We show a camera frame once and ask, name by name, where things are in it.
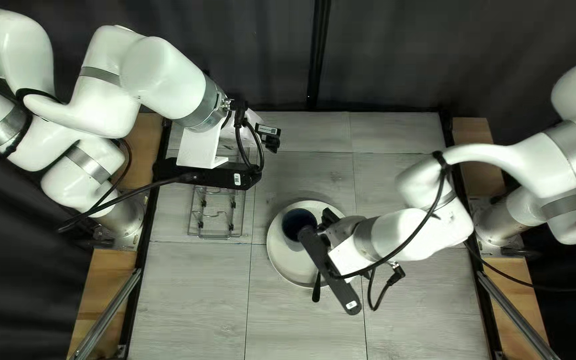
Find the black pole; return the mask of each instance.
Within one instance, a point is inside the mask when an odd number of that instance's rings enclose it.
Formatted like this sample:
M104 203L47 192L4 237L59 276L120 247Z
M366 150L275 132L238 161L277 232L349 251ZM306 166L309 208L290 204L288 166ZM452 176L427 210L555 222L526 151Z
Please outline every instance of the black pole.
M310 68L308 70L308 89L306 91L306 109L313 110L319 96L321 66L324 62L328 19L331 0L315 0L315 12L312 16L312 39L310 41Z

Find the white plate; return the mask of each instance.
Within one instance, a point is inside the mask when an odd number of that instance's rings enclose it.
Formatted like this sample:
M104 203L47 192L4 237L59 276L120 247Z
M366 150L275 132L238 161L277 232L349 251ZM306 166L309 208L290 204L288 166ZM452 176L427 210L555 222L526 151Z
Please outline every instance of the white plate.
M331 209L340 218L344 217L340 210L330 204L316 200L305 200L281 209L268 228L266 248L270 262L281 276L302 288L312 288L315 285L317 267L313 264L302 244L286 239L282 230L282 219L290 210L304 209L315 215L317 221L321 222L321 213L325 208ZM324 279L321 280L321 286L327 286Z

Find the wire rack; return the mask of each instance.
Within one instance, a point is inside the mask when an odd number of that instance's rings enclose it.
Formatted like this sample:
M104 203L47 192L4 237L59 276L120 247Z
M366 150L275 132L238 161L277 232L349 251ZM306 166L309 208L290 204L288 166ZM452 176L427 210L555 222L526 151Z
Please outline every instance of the wire rack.
M242 234L246 192L195 186L188 235L200 239L230 239Z

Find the table surface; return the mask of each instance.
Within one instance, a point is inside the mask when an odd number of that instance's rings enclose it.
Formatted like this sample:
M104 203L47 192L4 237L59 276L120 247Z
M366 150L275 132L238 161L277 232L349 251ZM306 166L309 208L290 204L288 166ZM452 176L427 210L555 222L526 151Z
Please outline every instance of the table surface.
M487 359L468 253L462 245L402 263L406 278L380 309L348 316L324 288L310 291L272 268L265 246L276 212L318 199L345 215L404 208L394 178L445 147L436 113L260 113L282 129L246 194L236 240L188 236L192 186L161 189L133 328L131 359ZM176 156L180 128L168 155ZM391 271L378 269L377 284ZM366 301L367 282L353 282Z

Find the black cable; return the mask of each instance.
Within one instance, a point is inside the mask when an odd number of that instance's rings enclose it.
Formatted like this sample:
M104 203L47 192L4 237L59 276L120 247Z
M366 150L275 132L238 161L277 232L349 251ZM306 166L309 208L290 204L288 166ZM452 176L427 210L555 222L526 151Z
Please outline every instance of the black cable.
M172 177L172 178L170 178L170 179L155 181L154 183L150 183L150 184L148 184L148 185L144 185L144 186L142 186L142 187L140 187L140 188L137 188L137 189L135 189L135 190L133 190L133 191L131 191L131 192L124 193L123 195L118 196L118 197L116 197L116 198L114 198L114 199L112 199L112 200L109 200L109 201L107 201L107 202L105 202L105 203L103 203L103 204L101 204L101 205L98 205L98 206L96 206L96 207L94 207L94 208L91 208L91 209L85 211L84 213L81 213L81 214L75 215L74 217L71 217L70 219L66 220L59 228L57 228L57 232L58 232L58 233L62 233L62 232L64 232L64 231L68 230L68 228L69 228L71 225L75 224L76 222L80 221L81 219L83 219L83 218L85 218L85 217L89 217L89 216L91 216L92 214L97 213L97 212L99 212L99 211L101 211L101 210L103 210L103 209L109 208L110 206L115 205L115 204L117 204L117 203L119 203L119 202L121 202L121 201L124 201L124 200L126 200L126 199L128 199L128 198L130 198L130 197L132 197L132 196L135 196L135 195L137 195L138 193L144 192L144 191L146 191L146 190L150 190L150 189L152 189L152 188L156 188L156 187L158 187L158 186L162 186L162 185L166 185L166 184L171 184L171 183L176 183L176 182L178 182L178 181L183 182L183 178L185 178L185 177L187 177L188 180L190 180L190 178L192 178L193 176L196 177L196 175L194 175L194 174L183 174L183 175L180 175L180 176Z
M246 164L246 166L249 169L251 169L251 170L254 169L256 172L261 172L264 169L264 166L266 164L266 158L264 156L264 148L261 144L261 140L259 139L259 135L255 131L255 129L252 127L251 123L249 123L247 119L242 119L241 122L242 122L242 124L239 124L237 121L235 121L235 124L234 124L235 139L237 141L237 148L239 149L239 153L241 154L241 159L244 161L244 164ZM250 134L255 139L255 144L257 144L257 151L259 152L259 165L252 164L250 162L250 159L248 159L248 155L246 155L246 149L244 148L244 144L241 141L241 127L242 127L242 125L245 126L250 131Z
M261 172L264 169L264 166L266 164L266 158L264 156L264 148L261 145L261 140L259 139L259 134L257 134L255 129L252 127L251 123L247 122L246 127L248 128L248 130L250 130L250 133L255 138L255 143L257 144L257 151L259 153L259 167L257 169L257 172Z
M244 160L244 164L246 164L246 166L248 168L252 169L252 164L250 163L250 160L248 159L248 155L246 155L246 149L244 148L244 144L241 142L241 127L237 127L235 126L235 139L237 141L237 148L239 149L239 153L241 154L241 159Z
M433 201L432 206L430 207L430 209L428 209L428 212L426 212L426 216L420 221L417 228L412 232L412 234L410 234L410 236L406 239L406 241L404 241L395 250L391 251L391 253L386 255L384 258L381 258L381 259L375 261L370 266L366 266L361 270L357 270L357 271L354 271L354 272L351 272L351 273L348 273L345 275L338 275L338 274L331 274L331 275L337 279L347 279L349 277L353 277L353 276L357 276L357 275L363 275L364 273L377 268L377 266L384 264L390 258L397 255L400 251L402 251L415 238L415 236L421 231L421 228L423 228L423 226L426 225L426 223L428 222L428 219L430 219L430 217L433 215L433 212L435 212L435 209L437 208L437 205L439 204L439 200L442 198L442 191L444 190L444 180L445 180L446 176L448 175L448 171L449 171L448 166L444 167L443 169L441 169L441 171L439 171L439 189L437 189L437 195L435 197L435 201Z
M372 310L372 311L377 311L377 309L379 309L379 305L381 305L381 301L383 300L383 296L386 295L386 290L388 290L388 288L392 286L391 283L386 282L386 285L383 286L383 289L381 289L381 292L379 293L379 298L377 298L377 303L375 305L372 305L372 298L371 298L372 280L374 279L375 271L377 271L377 269L372 269L371 274L370 274L370 280L368 281L368 306L370 306L370 310Z
M554 293L568 293L568 292L576 291L576 287L574 287L574 288L556 288L553 286L535 285L535 284L531 284L530 282L525 282L525 281L521 281L519 279L516 279L516 278L506 274L505 272L501 271L500 269L492 266L491 264L489 264L484 259L482 259L481 255L478 252L476 252L470 246L468 246L468 242L464 241L463 244L466 246L466 249L468 249L468 251L470 252L472 257L475 258L475 260L477 260L478 262L489 267L489 269L491 269L492 271L494 271L494 272L500 274L501 276L507 278L508 280L516 282L517 284L528 286L529 288L533 288L535 290L549 291L549 292L554 292Z

